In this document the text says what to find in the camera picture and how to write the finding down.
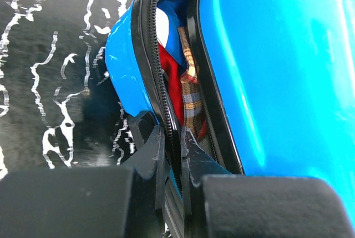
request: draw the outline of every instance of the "brown plaid cloth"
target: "brown plaid cloth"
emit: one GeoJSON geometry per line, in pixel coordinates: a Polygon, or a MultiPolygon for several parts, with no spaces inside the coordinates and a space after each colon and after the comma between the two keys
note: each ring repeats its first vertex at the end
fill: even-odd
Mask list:
{"type": "Polygon", "coordinates": [[[206,133],[202,130],[202,125],[205,121],[205,113],[201,90],[197,80],[195,61],[192,57],[190,44],[187,39],[187,28],[179,27],[177,31],[180,35],[182,49],[187,62],[187,69],[180,78],[182,99],[184,101],[184,125],[190,128],[196,139],[200,140],[206,133]]]}

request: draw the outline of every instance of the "zipper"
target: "zipper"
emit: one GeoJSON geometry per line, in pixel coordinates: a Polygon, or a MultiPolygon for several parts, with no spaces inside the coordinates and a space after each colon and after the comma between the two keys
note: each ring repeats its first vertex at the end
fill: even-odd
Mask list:
{"type": "Polygon", "coordinates": [[[168,149],[170,154],[171,168],[174,173],[174,178],[176,181],[176,186],[182,195],[182,183],[181,183],[181,154],[180,154],[180,138],[174,135],[174,126],[171,120],[171,111],[169,108],[169,96],[165,88],[163,69],[161,68],[160,56],[159,56],[159,46],[158,37],[156,34],[156,8],[158,5],[158,0],[151,0],[149,8],[149,44],[153,54],[153,77],[156,89],[158,91],[158,96],[161,103],[162,113],[163,113],[163,123],[165,127],[166,143],[165,147],[168,149]]]}

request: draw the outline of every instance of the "blue fabric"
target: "blue fabric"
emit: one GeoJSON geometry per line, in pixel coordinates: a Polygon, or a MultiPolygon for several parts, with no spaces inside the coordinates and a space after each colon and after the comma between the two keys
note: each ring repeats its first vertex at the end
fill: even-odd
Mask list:
{"type": "Polygon", "coordinates": [[[180,43],[178,27],[186,26],[186,10],[189,0],[162,1],[158,3],[158,8],[166,13],[169,19],[169,36],[166,44],[166,51],[185,71],[186,60],[180,43]]]}

